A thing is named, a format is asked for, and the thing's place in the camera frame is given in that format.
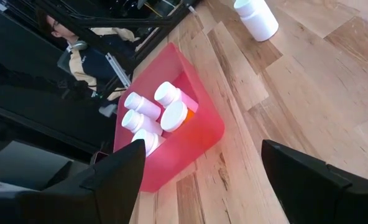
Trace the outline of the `person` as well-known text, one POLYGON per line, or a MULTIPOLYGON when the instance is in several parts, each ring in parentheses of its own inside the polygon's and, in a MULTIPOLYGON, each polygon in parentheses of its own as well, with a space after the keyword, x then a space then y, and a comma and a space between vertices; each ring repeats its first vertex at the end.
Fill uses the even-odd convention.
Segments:
MULTIPOLYGON (((44 10, 37 8, 36 15, 39 27, 45 33, 65 39, 69 46, 80 40, 78 35, 49 16, 44 10)), ((95 27, 91 31, 129 58, 134 55, 140 42, 140 37, 136 37, 131 30, 125 28, 95 27)), ((69 68, 78 81, 88 84, 91 92, 102 90, 112 78, 116 77, 105 54, 90 45, 83 50, 74 48, 70 50, 69 68)))

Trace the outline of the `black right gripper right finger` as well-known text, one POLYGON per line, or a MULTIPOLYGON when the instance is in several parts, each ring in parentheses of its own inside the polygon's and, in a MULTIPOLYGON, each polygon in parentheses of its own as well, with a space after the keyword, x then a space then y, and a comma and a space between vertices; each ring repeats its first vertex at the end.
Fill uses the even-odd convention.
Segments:
POLYGON ((269 139, 261 157, 290 224, 368 224, 368 179, 269 139))

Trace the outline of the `grey headphones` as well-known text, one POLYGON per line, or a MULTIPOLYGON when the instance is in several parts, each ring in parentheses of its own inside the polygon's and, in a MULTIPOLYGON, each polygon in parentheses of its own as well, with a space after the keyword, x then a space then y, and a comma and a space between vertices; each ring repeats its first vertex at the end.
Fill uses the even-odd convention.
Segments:
POLYGON ((68 44, 67 51, 72 50, 84 50, 88 47, 88 44, 83 40, 77 40, 74 44, 68 44))

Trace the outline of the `silver metal bracket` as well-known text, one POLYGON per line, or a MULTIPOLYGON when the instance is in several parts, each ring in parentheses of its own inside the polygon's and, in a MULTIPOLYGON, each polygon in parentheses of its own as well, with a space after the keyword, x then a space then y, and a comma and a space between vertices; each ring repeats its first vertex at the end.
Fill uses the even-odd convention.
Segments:
POLYGON ((105 57, 106 57, 107 61, 109 62, 110 66, 115 71, 115 73, 116 73, 117 77, 119 78, 119 80, 121 81, 121 83, 124 85, 124 87, 129 88, 129 86, 131 85, 131 81, 130 81, 129 77, 126 74, 126 71, 121 67, 121 65, 116 60, 116 58, 114 56, 112 56, 110 53, 107 53, 105 55, 105 57))

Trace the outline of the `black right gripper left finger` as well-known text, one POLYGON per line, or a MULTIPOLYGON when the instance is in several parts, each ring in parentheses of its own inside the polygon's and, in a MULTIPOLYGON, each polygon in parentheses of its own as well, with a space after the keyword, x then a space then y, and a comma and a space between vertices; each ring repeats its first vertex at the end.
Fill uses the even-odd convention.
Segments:
POLYGON ((0 224, 128 224, 144 166, 136 140, 45 190, 0 183, 0 224))

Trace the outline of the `orange pill bottle white cap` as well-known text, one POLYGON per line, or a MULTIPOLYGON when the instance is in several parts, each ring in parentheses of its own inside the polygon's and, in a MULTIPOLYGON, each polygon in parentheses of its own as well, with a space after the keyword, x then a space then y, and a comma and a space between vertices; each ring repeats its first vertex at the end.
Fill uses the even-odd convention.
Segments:
POLYGON ((184 102, 176 101, 167 106, 161 117, 160 125, 164 131, 172 133, 192 119, 194 115, 195 112, 189 109, 184 102))

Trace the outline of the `red plastic basket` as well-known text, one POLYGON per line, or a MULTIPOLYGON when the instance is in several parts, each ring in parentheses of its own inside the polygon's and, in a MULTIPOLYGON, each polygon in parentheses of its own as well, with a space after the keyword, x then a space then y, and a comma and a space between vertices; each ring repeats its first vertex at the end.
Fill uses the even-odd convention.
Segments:
POLYGON ((131 92, 154 99, 156 89, 171 82, 198 103, 194 117, 173 133, 163 133, 165 142, 145 160, 142 192, 156 192, 183 169, 213 147, 224 134, 224 123, 194 66, 173 43, 167 44, 137 76, 119 99, 114 150, 131 143, 133 133, 121 125, 127 112, 124 101, 131 92))

